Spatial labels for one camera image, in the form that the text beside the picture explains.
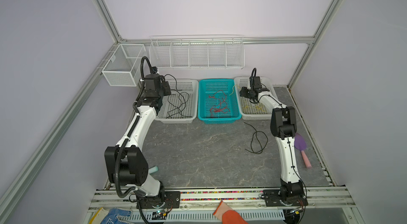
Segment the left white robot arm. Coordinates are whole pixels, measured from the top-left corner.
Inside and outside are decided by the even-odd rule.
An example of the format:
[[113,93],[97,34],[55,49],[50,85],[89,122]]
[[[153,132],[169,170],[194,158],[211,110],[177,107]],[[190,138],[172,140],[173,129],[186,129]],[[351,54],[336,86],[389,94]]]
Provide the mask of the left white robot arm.
[[162,182],[148,173],[148,163],[143,155],[143,145],[148,130],[158,115],[165,96],[171,94],[169,84],[143,56],[140,63],[141,90],[132,107],[134,116],[123,137],[104,152],[109,181],[115,186],[120,198],[130,193],[137,197],[165,201]]

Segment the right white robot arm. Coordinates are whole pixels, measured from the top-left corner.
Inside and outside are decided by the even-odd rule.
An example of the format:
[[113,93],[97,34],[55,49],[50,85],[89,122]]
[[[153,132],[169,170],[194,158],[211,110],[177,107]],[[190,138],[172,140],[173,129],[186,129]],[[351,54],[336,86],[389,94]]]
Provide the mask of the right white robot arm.
[[259,76],[249,77],[250,87],[243,87],[240,96],[253,104],[262,104],[271,113],[270,131],[276,138],[280,154],[281,178],[280,200],[287,202],[293,198],[306,199],[306,191],[301,179],[295,156],[295,134],[297,132],[296,111],[273,97]]

